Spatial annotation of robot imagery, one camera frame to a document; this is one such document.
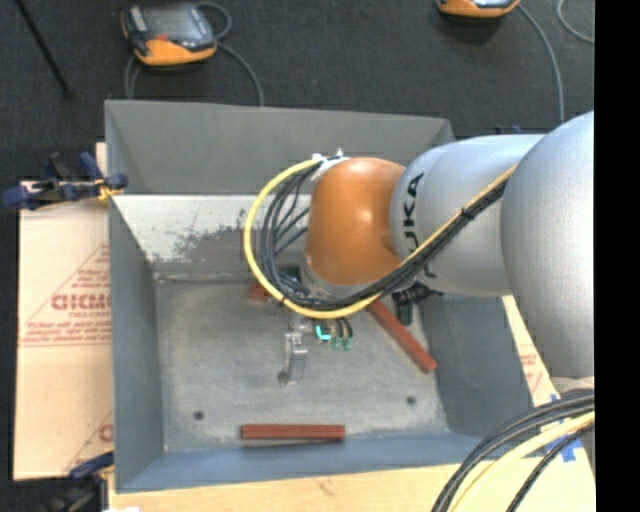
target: cable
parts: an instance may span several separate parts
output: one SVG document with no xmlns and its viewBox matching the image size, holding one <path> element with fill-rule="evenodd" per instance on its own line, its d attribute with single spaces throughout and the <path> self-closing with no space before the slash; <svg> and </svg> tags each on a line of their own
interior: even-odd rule
<svg viewBox="0 0 640 512">
<path fill-rule="evenodd" d="M 319 319 L 338 318 L 366 308 L 383 295 L 391 293 L 399 285 L 417 276 L 424 265 L 433 258 L 446 245 L 446 243 L 462 229 L 475 216 L 486 209 L 502 196 L 508 178 L 515 170 L 515 166 L 505 171 L 493 183 L 488 185 L 481 193 L 476 195 L 461 210 L 454 214 L 444 225 L 425 240 L 405 261 L 387 276 L 345 298 L 319 298 L 301 295 L 300 290 L 291 290 L 290 293 L 283 286 L 278 276 L 275 265 L 274 231 L 281 226 L 279 213 L 284 200 L 292 190 L 299 190 L 302 181 L 310 177 L 322 162 L 328 159 L 318 157 L 307 160 L 283 171 L 273 178 L 258 194 L 247 216 L 245 225 L 244 251 L 251 271 L 260 284 L 283 305 L 304 316 Z M 251 247 L 251 229 L 258 209 L 266 197 L 278 186 L 282 188 L 267 210 L 263 220 L 262 236 L 260 237 L 260 254 L 263 266 L 258 265 Z"/>
<path fill-rule="evenodd" d="M 287 240 L 284 244 L 278 247 L 275 251 L 276 256 L 278 256 L 282 251 L 284 251 L 287 247 L 289 247 L 293 242 L 295 242 L 298 238 L 304 235 L 307 232 L 307 228 L 302 228 L 295 235 L 293 235 L 289 240 Z"/>
<path fill-rule="evenodd" d="M 516 496 L 513 498 L 513 501 L 511 501 L 511 503 L 509 504 L 509 508 L 506 510 L 506 512 L 515 512 L 517 508 L 520 506 L 520 504 L 522 503 L 522 500 L 524 500 L 524 498 L 526 497 L 527 493 L 531 490 L 531 487 L 533 487 L 533 484 L 536 482 L 538 477 L 547 468 L 547 466 L 553 461 L 553 459 L 555 459 L 558 456 L 558 454 L 561 453 L 571 443 L 573 443 L 577 439 L 580 439 L 584 434 L 586 434 L 590 430 L 593 430 L 594 427 L 595 427 L 595 421 L 591 424 L 588 424 L 585 427 L 582 427 L 581 429 L 576 430 L 573 434 L 567 436 L 558 444 L 556 444 L 551 450 L 549 450 L 549 452 L 547 452 L 547 454 L 542 458 L 542 460 L 538 463 L 538 465 L 535 467 L 532 473 L 527 477 L 525 482 L 522 484 L 522 486 L 520 487 L 520 490 L 518 491 Z"/>
<path fill-rule="evenodd" d="M 525 441 L 524 443 L 516 446 L 509 452 L 505 453 L 496 462 L 488 466 L 471 482 L 469 487 L 462 493 L 460 499 L 456 501 L 455 505 L 451 509 L 452 512 L 462 512 L 466 505 L 471 501 L 473 496 L 478 490 L 492 477 L 494 477 L 500 470 L 508 467 L 515 460 L 521 459 L 525 455 L 528 455 L 537 449 L 549 444 L 560 437 L 567 435 L 569 432 L 581 429 L 587 425 L 591 425 L 595 421 L 595 412 L 589 412 L 577 418 L 568 420 L 560 425 L 544 431 L 542 434 Z"/>
<path fill-rule="evenodd" d="M 253 84 L 256 87 L 256 94 L 258 96 L 258 106 L 264 107 L 264 91 L 262 90 L 262 85 L 260 84 L 258 75 L 256 75 L 253 68 L 249 65 L 249 63 L 246 60 L 244 60 L 240 56 L 240 54 L 238 54 L 235 50 L 232 50 L 231 48 L 229 48 L 229 46 L 227 46 L 226 44 L 223 44 L 218 41 L 218 47 L 221 50 L 224 50 L 225 52 L 227 52 L 232 57 L 234 57 L 240 64 L 242 64 L 242 67 L 247 71 L 247 73 L 249 73 L 249 76 L 251 77 L 251 80 L 253 81 Z"/>
<path fill-rule="evenodd" d="M 216 32 L 216 39 L 220 40 L 229 33 L 229 31 L 233 27 L 233 20 L 231 18 L 231 14 L 229 13 L 229 11 L 227 11 L 224 7 L 222 7 L 220 4 L 217 4 L 215 2 L 207 2 L 207 1 L 197 2 L 195 6 L 196 8 L 211 7 L 212 9 L 215 9 L 220 14 L 222 14 L 222 16 L 224 17 L 226 24 L 222 30 L 219 30 L 218 32 Z"/>
<path fill-rule="evenodd" d="M 533 18 L 533 16 L 531 16 L 531 14 L 529 14 L 529 11 L 527 11 L 522 6 L 522 4 L 518 4 L 518 9 L 520 9 L 520 12 L 524 15 L 524 17 L 527 19 L 527 21 L 529 21 L 531 26 L 533 26 L 535 31 L 540 36 L 540 39 L 542 39 L 542 42 L 544 43 L 544 46 L 547 49 L 547 53 L 549 54 L 549 58 L 551 59 L 551 67 L 553 69 L 553 76 L 554 76 L 554 78 L 556 80 L 556 87 L 557 87 L 557 91 L 558 91 L 557 92 L 557 96 L 558 96 L 558 117 L 559 117 L 559 123 L 558 124 L 563 124 L 564 123 L 564 92 L 562 90 L 563 89 L 563 87 L 562 87 L 562 78 L 560 77 L 560 68 L 558 67 L 558 62 L 556 61 L 555 53 L 553 52 L 553 48 L 551 48 L 551 44 L 549 43 L 549 40 L 547 39 L 547 36 L 545 35 L 544 31 L 542 30 L 540 25 L 538 25 L 538 22 Z"/>
<path fill-rule="evenodd" d="M 338 331 L 338 340 L 342 342 L 345 334 L 345 324 L 342 323 L 342 318 L 336 318 L 336 330 Z"/>
<path fill-rule="evenodd" d="M 587 390 L 576 393 L 575 396 L 554 400 L 534 409 L 527 410 L 509 420 L 485 437 L 465 458 L 443 487 L 432 508 L 432 512 L 445 512 L 449 510 L 456 492 L 460 489 L 470 472 L 482 460 L 505 444 L 520 438 L 533 429 L 566 418 L 579 416 L 591 412 L 594 409 L 595 392 L 594 390 Z"/>
<path fill-rule="evenodd" d="M 351 322 L 346 317 L 342 317 L 341 320 L 344 323 L 345 327 L 347 328 L 347 337 L 353 338 L 353 327 L 351 326 Z"/>
<path fill-rule="evenodd" d="M 138 64 L 135 53 L 132 53 L 124 70 L 124 95 L 127 99 L 135 98 L 135 85 L 141 66 Z"/>
<path fill-rule="evenodd" d="M 569 23 L 567 23 L 567 20 L 565 20 L 564 15 L 562 14 L 562 6 L 564 5 L 564 3 L 565 3 L 565 0 L 558 0 L 558 3 L 556 4 L 556 13 L 558 15 L 558 19 L 560 20 L 560 23 L 562 23 L 562 26 L 565 29 L 567 29 L 569 32 L 571 32 L 574 36 L 576 36 L 578 39 L 581 39 L 582 41 L 586 41 L 587 43 L 595 44 L 596 42 L 595 37 L 589 37 L 582 34 L 581 32 L 578 32 L 575 28 L 573 28 L 571 25 L 569 25 Z"/>
<path fill-rule="evenodd" d="M 55 77 L 56 82 L 58 82 L 60 89 L 62 89 L 63 97 L 65 99 L 73 98 L 73 95 L 74 95 L 73 90 L 69 87 L 69 84 L 65 80 L 64 75 L 62 74 L 62 71 L 60 71 L 60 68 L 56 63 L 56 60 L 53 58 L 53 55 L 51 54 L 51 51 L 49 50 L 47 43 L 42 37 L 42 34 L 40 33 L 40 30 L 38 29 L 38 26 L 33 20 L 33 17 L 31 16 L 31 13 L 27 9 L 27 6 L 25 5 L 24 1 L 14 0 L 14 2 L 18 10 L 20 11 L 22 18 L 27 24 L 27 27 L 29 27 L 29 30 L 31 31 L 31 35 L 36 40 L 36 44 L 38 45 L 38 48 L 40 48 L 40 51 L 42 52 L 42 56 L 47 62 L 49 69 L 51 69 L 51 72 L 53 73 L 53 76 Z"/>
<path fill-rule="evenodd" d="M 282 237 L 293 227 L 295 226 L 299 221 L 301 221 L 304 217 L 306 217 L 306 215 L 309 213 L 309 208 L 305 208 L 304 210 L 302 210 L 298 215 L 296 215 L 293 220 L 291 222 L 289 222 L 289 224 L 287 224 L 284 227 L 280 227 L 276 229 L 276 242 L 279 240 L 282 240 Z M 281 225 L 284 224 L 285 219 L 282 219 L 282 222 L 280 223 Z"/>
</svg>

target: clamp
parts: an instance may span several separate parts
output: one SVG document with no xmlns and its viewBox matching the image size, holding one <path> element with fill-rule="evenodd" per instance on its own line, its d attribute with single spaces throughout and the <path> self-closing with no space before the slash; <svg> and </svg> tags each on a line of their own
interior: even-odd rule
<svg viewBox="0 0 640 512">
<path fill-rule="evenodd" d="M 88 460 L 73 468 L 69 473 L 69 480 L 73 487 L 65 489 L 60 495 L 42 504 L 40 512 L 79 512 L 85 509 L 91 500 L 97 500 L 99 509 L 107 499 L 106 480 L 104 472 L 114 464 L 113 452 L 107 452 Z"/>
<path fill-rule="evenodd" d="M 6 189 L 2 193 L 2 202 L 8 208 L 36 210 L 43 206 L 97 198 L 105 201 L 114 194 L 120 194 L 129 184 L 125 174 L 104 176 L 97 162 L 90 153 L 84 152 L 79 157 L 84 176 L 77 181 L 66 181 L 63 175 L 73 176 L 60 153 L 53 153 L 44 168 L 44 179 L 30 185 L 18 185 Z"/>
</svg>

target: gray bin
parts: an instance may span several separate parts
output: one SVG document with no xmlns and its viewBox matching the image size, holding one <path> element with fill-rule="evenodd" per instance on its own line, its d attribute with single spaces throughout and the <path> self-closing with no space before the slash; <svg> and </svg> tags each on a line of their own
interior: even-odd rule
<svg viewBox="0 0 640 512">
<path fill-rule="evenodd" d="M 443 119 L 107 101 L 118 491 L 460 462 L 529 406 L 498 299 L 426 301 L 412 330 L 440 366 L 420 372 L 366 312 L 349 352 L 308 340 L 281 386 L 289 314 L 247 300 L 252 195 L 312 153 L 403 165 L 453 140 Z M 343 442 L 247 446 L 244 423 L 340 423 Z"/>
</svg>

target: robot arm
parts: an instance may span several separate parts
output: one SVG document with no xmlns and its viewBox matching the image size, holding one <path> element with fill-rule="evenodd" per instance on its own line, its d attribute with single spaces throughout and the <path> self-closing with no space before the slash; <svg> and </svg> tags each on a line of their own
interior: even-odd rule
<svg viewBox="0 0 640 512">
<path fill-rule="evenodd" d="M 592 377 L 593 133 L 589 113 L 546 136 L 437 147 L 406 169 L 380 159 L 340 161 L 323 170 L 312 193 L 299 283 L 281 276 L 271 256 L 286 227 L 284 200 L 323 163 L 305 162 L 256 200 L 247 259 L 272 295 L 314 318 L 351 314 L 416 280 L 447 294 L 513 294 L 552 376 Z M 282 183 L 258 265 L 253 220 Z"/>
</svg>

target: black cable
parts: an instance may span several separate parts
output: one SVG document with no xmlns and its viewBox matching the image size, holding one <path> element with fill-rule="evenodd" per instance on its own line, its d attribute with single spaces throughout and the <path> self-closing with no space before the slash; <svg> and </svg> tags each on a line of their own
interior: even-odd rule
<svg viewBox="0 0 640 512">
<path fill-rule="evenodd" d="M 260 84 L 258 75 L 256 75 L 253 68 L 249 65 L 249 63 L 246 60 L 242 58 L 242 56 L 240 56 L 239 53 L 231 49 L 228 45 L 218 41 L 218 47 L 221 50 L 224 50 L 225 52 L 227 52 L 233 58 L 235 58 L 242 65 L 242 67 L 247 71 L 247 73 L 249 73 L 249 76 L 251 77 L 251 80 L 253 81 L 253 84 L 255 85 L 255 88 L 256 88 L 256 94 L 258 96 L 258 106 L 264 107 L 264 91 L 262 90 L 262 85 Z"/>
<path fill-rule="evenodd" d="M 296 232 L 295 235 L 290 237 L 285 243 L 283 243 L 280 247 L 275 250 L 275 255 L 278 256 L 282 251 L 284 251 L 287 247 L 289 247 L 293 242 L 298 240 L 302 235 L 307 232 L 307 228 L 302 228 Z"/>
<path fill-rule="evenodd" d="M 293 220 L 291 220 L 286 226 L 282 227 L 282 224 L 284 223 L 285 219 L 283 219 L 280 222 L 280 226 L 276 228 L 276 242 L 282 240 L 282 238 L 284 237 L 284 235 L 286 235 L 289 230 L 295 226 L 298 222 L 300 222 L 307 214 L 309 213 L 309 208 L 305 208 L 304 210 L 302 210 L 298 215 L 296 215 Z"/>
<path fill-rule="evenodd" d="M 300 281 L 291 277 L 285 272 L 280 271 L 278 276 L 282 282 L 283 288 L 288 288 L 292 293 L 298 296 L 304 296 L 310 293 L 310 290 L 306 288 Z"/>
<path fill-rule="evenodd" d="M 278 189 L 273 201 L 269 205 L 267 215 L 264 219 L 260 238 L 260 249 L 265 277 L 283 293 L 284 297 L 300 306 L 312 307 L 313 309 L 320 311 L 331 311 L 344 306 L 349 306 L 378 293 L 381 293 L 382 296 L 384 296 L 392 293 L 400 286 L 407 285 L 423 271 L 427 263 L 444 248 L 453 236 L 455 236 L 479 213 L 502 197 L 504 188 L 506 187 L 505 181 L 490 190 L 485 194 L 485 196 L 467 208 L 464 215 L 456 218 L 451 225 L 430 245 L 425 247 L 420 254 L 417 254 L 412 259 L 405 261 L 400 267 L 375 283 L 367 286 L 363 290 L 359 290 L 358 292 L 343 298 L 320 298 L 314 296 L 301 297 L 298 293 L 287 293 L 287 290 L 283 289 L 282 283 L 278 279 L 277 267 L 275 264 L 276 249 L 274 232 L 282 227 L 279 215 L 284 201 L 290 195 L 292 190 L 299 190 L 302 183 L 309 178 L 313 172 L 315 172 L 315 169 L 316 167 L 312 167 L 311 169 L 294 176 L 292 179 L 285 181 Z"/>
<path fill-rule="evenodd" d="M 507 443 L 533 429 L 540 428 L 566 418 L 580 416 L 595 409 L 593 390 L 579 396 L 555 400 L 533 410 L 526 411 L 489 434 L 462 462 L 438 496 L 432 512 L 445 512 L 464 479 L 483 459 Z"/>
<path fill-rule="evenodd" d="M 347 337 L 353 338 L 353 327 L 351 326 L 351 322 L 349 321 L 349 319 L 346 316 L 343 316 L 340 317 L 339 320 L 342 321 L 347 330 Z"/>
<path fill-rule="evenodd" d="M 578 39 L 581 39 L 582 41 L 585 41 L 587 43 L 595 44 L 596 42 L 595 37 L 589 37 L 581 32 L 578 32 L 575 28 L 569 25 L 567 20 L 565 20 L 564 15 L 562 14 L 562 6 L 564 5 L 564 3 L 565 3 L 565 0 L 558 0 L 558 3 L 556 4 L 556 14 L 558 16 L 558 19 L 560 20 L 560 23 L 562 23 L 562 26 L 568 32 L 571 32 L 574 36 L 576 36 Z"/>
<path fill-rule="evenodd" d="M 593 421 L 593 423 L 590 423 L 589 425 L 576 430 L 573 434 L 568 435 L 562 441 L 558 442 L 551 450 L 549 450 L 524 481 L 522 487 L 520 487 L 520 490 L 516 493 L 516 496 L 509 504 L 506 512 L 515 512 L 522 503 L 522 500 L 524 500 L 524 498 L 526 497 L 527 493 L 531 490 L 531 487 L 533 487 L 533 484 L 536 482 L 538 477 L 547 468 L 547 466 L 549 466 L 553 459 L 555 459 L 558 454 L 562 452 L 562 450 L 573 443 L 576 439 L 581 438 L 584 434 L 586 434 L 590 430 L 593 430 L 594 427 L 595 420 Z"/>
<path fill-rule="evenodd" d="M 231 18 L 231 14 L 229 13 L 229 11 L 227 11 L 220 4 L 217 4 L 215 2 L 202 1 L 202 2 L 196 2 L 195 6 L 196 6 L 196 8 L 211 7 L 212 9 L 215 9 L 220 14 L 222 14 L 222 16 L 224 17 L 225 26 L 224 26 L 224 28 L 222 30 L 219 30 L 219 31 L 214 33 L 216 39 L 218 39 L 218 40 L 222 39 L 223 37 L 225 37 L 231 31 L 231 28 L 233 27 L 233 19 Z"/>
<path fill-rule="evenodd" d="M 124 70 L 124 95 L 127 99 L 135 98 L 134 89 L 138 74 L 140 74 L 140 64 L 136 63 L 136 55 L 132 53 Z"/>
<path fill-rule="evenodd" d="M 558 62 L 556 61 L 556 55 L 553 52 L 551 43 L 547 39 L 546 34 L 542 30 L 542 27 L 538 25 L 538 22 L 534 19 L 534 17 L 531 16 L 529 11 L 527 11 L 527 9 L 525 9 L 522 6 L 522 4 L 518 4 L 517 8 L 524 15 L 527 21 L 531 24 L 534 30 L 538 33 L 538 35 L 540 36 L 540 39 L 542 40 L 542 43 L 544 44 L 545 49 L 547 50 L 547 53 L 549 54 L 549 59 L 551 60 L 551 68 L 553 70 L 553 76 L 556 80 L 557 97 L 558 97 L 558 117 L 559 117 L 558 124 L 563 124 L 564 123 L 564 92 L 562 90 L 563 89 L 562 78 L 560 77 L 560 68 L 558 67 Z"/>
<path fill-rule="evenodd" d="M 25 23 L 29 27 L 29 30 L 31 31 L 31 35 L 33 35 L 34 39 L 36 40 L 36 43 L 38 44 L 38 48 L 40 48 L 40 51 L 42 52 L 43 57 L 47 61 L 47 65 L 49 66 L 49 69 L 51 69 L 51 72 L 53 73 L 53 76 L 58 82 L 60 89 L 62 89 L 62 95 L 64 96 L 65 99 L 73 98 L 73 91 L 69 87 L 69 84 L 67 83 L 67 81 L 64 79 L 64 76 L 62 75 L 62 71 L 60 71 L 60 68 L 58 67 L 58 64 L 53 58 L 53 55 L 51 55 L 51 52 L 49 51 L 49 47 L 47 46 L 47 43 L 42 37 L 40 30 L 38 30 L 38 27 L 35 21 L 33 21 L 33 18 L 31 17 L 31 14 L 29 13 L 27 6 L 24 4 L 23 0 L 14 0 L 14 1 L 16 4 L 16 7 L 18 7 L 18 10 L 20 11 L 20 14 L 22 15 L 22 18 L 24 19 Z"/>
</svg>

